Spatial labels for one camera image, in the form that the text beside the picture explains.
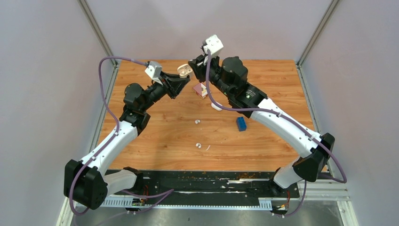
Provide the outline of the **white earbud charging case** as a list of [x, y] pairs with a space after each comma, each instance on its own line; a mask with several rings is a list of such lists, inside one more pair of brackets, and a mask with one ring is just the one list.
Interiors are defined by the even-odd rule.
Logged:
[[193, 70], [188, 64], [183, 64], [177, 68], [177, 73], [180, 78], [187, 78], [192, 72]]

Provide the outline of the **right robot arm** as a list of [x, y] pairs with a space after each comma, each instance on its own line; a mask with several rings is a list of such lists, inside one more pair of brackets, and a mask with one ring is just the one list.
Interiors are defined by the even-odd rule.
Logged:
[[279, 197], [294, 183], [316, 181], [330, 158], [334, 136], [321, 135], [281, 110], [263, 91], [248, 82], [248, 69], [239, 57], [228, 57], [221, 63], [219, 57], [209, 64], [205, 60], [206, 57], [200, 55], [188, 62], [196, 78], [200, 82], [209, 80], [228, 98], [234, 111], [271, 129], [299, 155], [292, 163], [276, 170], [268, 184], [270, 193]]

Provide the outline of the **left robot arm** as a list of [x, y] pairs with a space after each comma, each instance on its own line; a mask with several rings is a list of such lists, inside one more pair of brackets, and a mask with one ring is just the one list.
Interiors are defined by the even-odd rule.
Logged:
[[107, 196], [129, 190], [140, 194], [144, 189], [143, 173], [132, 167], [107, 174], [114, 159], [147, 126], [150, 115], [147, 110], [165, 95], [175, 99], [190, 82], [190, 76], [160, 73], [160, 81], [147, 89], [131, 83], [124, 91], [122, 115], [111, 133], [81, 160], [70, 160], [64, 169], [64, 195], [89, 209], [101, 206]]

